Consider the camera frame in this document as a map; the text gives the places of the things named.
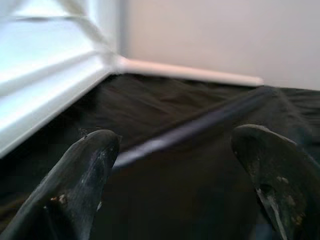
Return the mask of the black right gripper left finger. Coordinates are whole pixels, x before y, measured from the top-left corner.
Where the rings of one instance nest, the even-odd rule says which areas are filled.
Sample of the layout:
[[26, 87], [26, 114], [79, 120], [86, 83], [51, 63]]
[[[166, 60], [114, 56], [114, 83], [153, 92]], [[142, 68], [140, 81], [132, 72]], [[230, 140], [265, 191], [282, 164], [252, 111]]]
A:
[[0, 234], [2, 240], [88, 240], [120, 136], [100, 129], [72, 144]]

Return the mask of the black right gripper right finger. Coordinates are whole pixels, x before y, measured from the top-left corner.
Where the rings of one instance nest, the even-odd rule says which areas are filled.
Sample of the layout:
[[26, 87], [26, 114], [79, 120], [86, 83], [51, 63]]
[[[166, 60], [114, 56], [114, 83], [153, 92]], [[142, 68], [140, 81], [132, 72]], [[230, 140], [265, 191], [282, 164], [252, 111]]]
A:
[[300, 145], [268, 128], [233, 129], [231, 148], [283, 240], [320, 238], [320, 165]]

